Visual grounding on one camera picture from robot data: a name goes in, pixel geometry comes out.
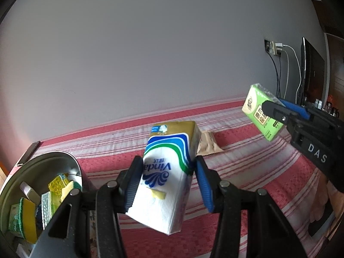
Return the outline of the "person's right hand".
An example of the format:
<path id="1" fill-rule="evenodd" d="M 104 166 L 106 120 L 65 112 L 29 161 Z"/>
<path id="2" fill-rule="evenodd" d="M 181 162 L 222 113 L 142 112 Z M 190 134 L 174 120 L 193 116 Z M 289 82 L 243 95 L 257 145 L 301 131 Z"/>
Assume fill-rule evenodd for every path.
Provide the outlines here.
<path id="1" fill-rule="evenodd" d="M 331 240 L 343 228 L 343 193 L 319 173 L 318 185 L 310 211 L 308 233 L 312 238 Z"/>

